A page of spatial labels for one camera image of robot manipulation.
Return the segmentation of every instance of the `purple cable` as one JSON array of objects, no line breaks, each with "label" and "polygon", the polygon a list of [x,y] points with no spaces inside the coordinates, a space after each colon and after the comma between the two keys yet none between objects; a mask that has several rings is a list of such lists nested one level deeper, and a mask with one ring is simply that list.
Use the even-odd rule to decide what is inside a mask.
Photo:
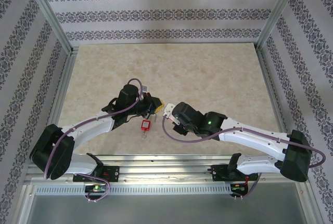
[{"label": "purple cable", "polygon": [[222,131],[219,131],[217,133],[214,133],[213,135],[210,135],[210,136],[207,136],[207,137],[204,137],[204,138],[201,138],[201,139],[198,139],[198,140],[190,140],[190,141],[186,141],[186,140],[180,140],[180,139],[176,139],[172,136],[170,136],[170,134],[166,131],[165,129],[165,119],[166,117],[163,116],[163,120],[162,120],[162,128],[163,128],[163,131],[164,133],[169,137],[171,138],[172,140],[174,141],[177,141],[177,142],[182,142],[182,143],[196,143],[196,142],[202,142],[202,141],[206,141],[208,139],[211,139],[213,137],[216,137],[218,136],[219,134],[222,134],[222,133],[226,133],[226,132],[231,132],[231,131],[244,131],[244,132],[248,132],[248,133],[252,133],[252,134],[255,134],[257,136],[260,136],[260,137],[264,137],[264,138],[267,138],[267,139],[270,139],[270,140],[274,140],[274,141],[277,141],[277,142],[283,142],[283,143],[286,143],[286,144],[290,144],[290,145],[294,145],[294,146],[297,146],[297,147],[300,147],[300,148],[304,148],[304,149],[307,149],[307,150],[311,150],[311,151],[314,151],[318,154],[320,154],[323,158],[320,162],[318,163],[315,163],[315,164],[312,164],[309,166],[309,168],[314,168],[314,167],[317,167],[317,166],[320,166],[322,165],[325,161],[326,161],[326,156],[325,154],[318,150],[318,149],[315,149],[313,147],[309,147],[309,146],[306,146],[306,145],[303,145],[303,144],[298,144],[298,143],[295,143],[295,142],[290,142],[290,141],[287,141],[287,140],[284,140],[284,139],[280,139],[280,138],[277,138],[277,137],[272,137],[270,135],[266,135],[266,134],[263,134],[263,133],[260,133],[260,132],[257,132],[255,130],[252,130],[252,129],[247,129],[247,128],[243,128],[243,127],[235,127],[235,128],[230,128],[230,129],[224,129]]},{"label": "purple cable", "polygon": [[246,197],[249,196],[249,194],[251,194],[254,190],[254,188],[257,186],[259,180],[260,180],[260,177],[261,177],[261,173],[258,173],[258,178],[255,180],[255,182],[253,183],[251,189],[249,190],[249,192],[246,194],[246,195],[241,195],[239,193],[236,193],[236,192],[233,192],[234,195],[238,195],[241,197],[242,200],[244,200]]},{"label": "purple cable", "polygon": [[56,150],[57,150],[57,148],[58,148],[60,142],[63,140],[63,138],[64,138],[66,135],[68,135],[69,133],[73,132],[75,129],[77,129],[77,128],[79,128],[79,127],[85,125],[85,124],[88,124],[88,123],[90,123],[90,122],[98,121],[99,119],[103,119],[103,118],[106,118],[106,117],[110,117],[110,116],[114,116],[114,115],[117,115],[117,114],[123,113],[123,112],[129,110],[130,108],[132,108],[133,106],[135,106],[135,105],[140,101],[140,98],[141,98],[141,96],[142,96],[142,94],[143,94],[143,87],[142,87],[142,83],[141,83],[141,81],[140,81],[139,79],[137,79],[137,78],[132,78],[132,79],[130,79],[130,80],[128,81],[127,84],[129,84],[131,81],[134,81],[134,80],[135,80],[135,81],[138,81],[139,84],[140,84],[140,95],[139,95],[139,97],[137,98],[137,100],[136,100],[133,104],[131,104],[129,107],[127,107],[127,108],[125,108],[125,109],[123,109],[123,110],[121,110],[121,111],[112,112],[112,113],[110,113],[110,114],[106,114],[106,115],[103,115],[103,116],[99,116],[99,117],[96,117],[96,118],[91,118],[91,119],[88,119],[88,120],[86,120],[86,121],[83,121],[83,122],[81,122],[81,123],[75,125],[73,128],[70,128],[68,131],[66,131],[66,132],[65,132],[65,133],[64,133],[64,134],[58,139],[58,141],[56,142],[56,144],[55,144],[54,147],[52,148],[51,154],[50,154],[50,156],[48,157],[48,160],[47,160],[47,163],[46,163],[46,166],[45,166],[45,170],[44,170],[44,179],[45,179],[45,180],[48,179],[47,174],[48,174],[48,170],[49,170],[49,168],[50,168],[51,161],[52,161],[52,158],[53,158],[53,156],[54,156],[54,153],[56,152]]},{"label": "purple cable", "polygon": [[89,198],[89,195],[90,195],[90,192],[89,192],[88,195],[87,195],[87,197],[86,197],[86,198],[88,199],[89,202],[90,202],[90,201],[98,202],[98,201],[102,200],[104,197],[106,197],[106,196],[110,193],[111,185],[110,185],[110,183],[109,183],[107,180],[105,180],[105,179],[103,179],[103,178],[99,178],[99,177],[91,176],[91,175],[81,174],[81,173],[78,173],[77,175],[79,175],[79,176],[84,176],[84,177],[87,177],[87,178],[90,178],[90,179],[95,179],[95,180],[99,180],[99,181],[105,182],[105,186],[106,186],[106,188],[107,188],[107,191],[105,192],[105,194],[103,194],[100,198],[97,198],[97,199],[95,199],[95,200],[92,200],[92,199]]}]

